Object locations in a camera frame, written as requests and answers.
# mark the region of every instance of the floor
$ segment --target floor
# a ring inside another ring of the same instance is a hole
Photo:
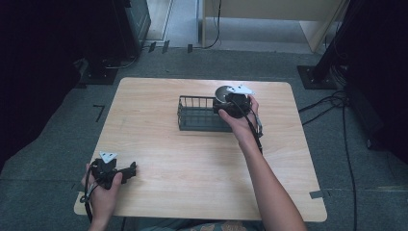
[[[196,19],[201,17],[201,9],[197,10],[197,1],[148,0],[147,3],[152,19],[147,43],[169,40],[169,47],[187,48],[189,44],[201,47],[200,24]],[[217,19],[207,18],[206,23],[206,44],[211,45],[217,37]],[[329,31],[327,42],[333,38],[336,25]],[[325,46],[321,44],[317,53],[324,53]],[[269,19],[221,18],[219,38],[212,49],[313,53],[298,21]]]

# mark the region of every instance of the black wire basket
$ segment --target black wire basket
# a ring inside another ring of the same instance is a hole
[[[180,131],[232,132],[214,111],[215,97],[180,95],[177,110]]]

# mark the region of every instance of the person's left hand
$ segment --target person's left hand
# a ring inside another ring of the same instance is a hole
[[[82,178],[82,185],[85,186],[87,174]],[[90,173],[88,188],[95,181]],[[92,207],[92,224],[89,230],[104,230],[111,219],[116,207],[117,195],[122,181],[122,173],[118,172],[112,182],[112,187],[105,190],[102,186],[96,187],[90,195],[90,205]]]

